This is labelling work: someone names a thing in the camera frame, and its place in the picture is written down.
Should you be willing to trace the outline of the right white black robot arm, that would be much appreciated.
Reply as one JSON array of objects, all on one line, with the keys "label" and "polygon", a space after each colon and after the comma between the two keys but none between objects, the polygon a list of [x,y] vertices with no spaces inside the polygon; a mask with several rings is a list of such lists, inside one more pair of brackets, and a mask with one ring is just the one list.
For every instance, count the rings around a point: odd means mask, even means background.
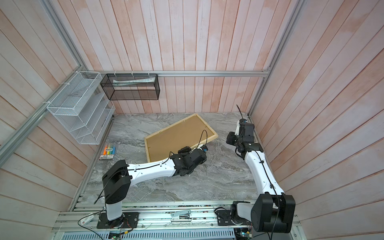
[{"label": "right white black robot arm", "polygon": [[240,119],[235,132],[229,132],[226,143],[248,165],[255,180],[258,198],[254,204],[234,201],[231,218],[234,223],[250,222],[256,232],[285,233],[291,231],[296,202],[285,194],[268,166],[264,150],[254,136],[255,126]]}]

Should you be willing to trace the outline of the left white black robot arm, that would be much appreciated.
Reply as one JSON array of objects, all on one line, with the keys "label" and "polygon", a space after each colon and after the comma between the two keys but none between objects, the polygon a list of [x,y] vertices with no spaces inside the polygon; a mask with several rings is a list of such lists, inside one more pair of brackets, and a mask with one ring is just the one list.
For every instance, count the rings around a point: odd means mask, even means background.
[{"label": "left white black robot arm", "polygon": [[122,201],[130,186],[161,177],[189,175],[207,160],[207,151],[206,145],[199,145],[193,150],[185,147],[177,154],[170,152],[166,159],[157,162],[142,165],[129,165],[125,160],[116,162],[102,178],[107,220],[122,217]]}]

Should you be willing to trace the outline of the pack of coloured highlighters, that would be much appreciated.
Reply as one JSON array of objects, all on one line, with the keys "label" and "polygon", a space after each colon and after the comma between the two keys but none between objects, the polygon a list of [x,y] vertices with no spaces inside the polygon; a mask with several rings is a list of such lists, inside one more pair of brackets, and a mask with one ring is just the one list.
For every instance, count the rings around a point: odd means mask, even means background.
[{"label": "pack of coloured highlighters", "polygon": [[104,150],[99,157],[99,160],[112,160],[116,154],[118,144],[116,143],[107,143],[105,144]]}]

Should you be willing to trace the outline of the paper inside black basket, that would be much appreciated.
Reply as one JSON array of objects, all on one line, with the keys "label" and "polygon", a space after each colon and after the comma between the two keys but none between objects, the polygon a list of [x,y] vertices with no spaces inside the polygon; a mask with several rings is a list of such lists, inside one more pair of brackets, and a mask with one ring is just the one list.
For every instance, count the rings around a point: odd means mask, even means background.
[{"label": "paper inside black basket", "polygon": [[121,79],[113,80],[113,87],[150,87],[156,81],[155,77],[143,79]]}]

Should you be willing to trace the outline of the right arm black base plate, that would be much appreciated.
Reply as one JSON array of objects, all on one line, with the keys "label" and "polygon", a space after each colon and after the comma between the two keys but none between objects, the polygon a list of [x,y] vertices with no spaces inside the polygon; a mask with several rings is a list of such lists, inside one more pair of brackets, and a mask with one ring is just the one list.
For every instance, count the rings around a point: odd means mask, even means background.
[{"label": "right arm black base plate", "polygon": [[225,208],[219,207],[214,209],[214,213],[217,216],[217,223],[219,226],[234,226],[235,223],[231,217],[231,211]]}]

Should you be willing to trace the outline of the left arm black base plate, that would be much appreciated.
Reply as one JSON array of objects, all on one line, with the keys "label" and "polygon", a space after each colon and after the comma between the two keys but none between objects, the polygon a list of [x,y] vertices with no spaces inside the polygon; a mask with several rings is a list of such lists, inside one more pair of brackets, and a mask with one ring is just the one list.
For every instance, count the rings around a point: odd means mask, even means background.
[{"label": "left arm black base plate", "polygon": [[106,213],[101,213],[97,224],[97,229],[134,229],[138,225],[138,212],[123,212],[122,216],[109,221]]}]

